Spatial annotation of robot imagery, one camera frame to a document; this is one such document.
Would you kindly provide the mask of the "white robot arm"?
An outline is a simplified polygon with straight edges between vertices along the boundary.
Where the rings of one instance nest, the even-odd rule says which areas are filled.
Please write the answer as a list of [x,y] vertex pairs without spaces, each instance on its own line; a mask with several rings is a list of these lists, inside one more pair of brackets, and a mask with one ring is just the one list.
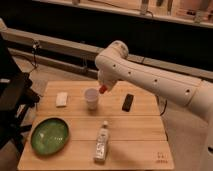
[[213,171],[213,83],[191,76],[140,65],[127,60],[127,45],[113,41],[95,57],[99,92],[111,91],[125,80],[177,105],[186,107],[208,123],[208,131],[198,171]]

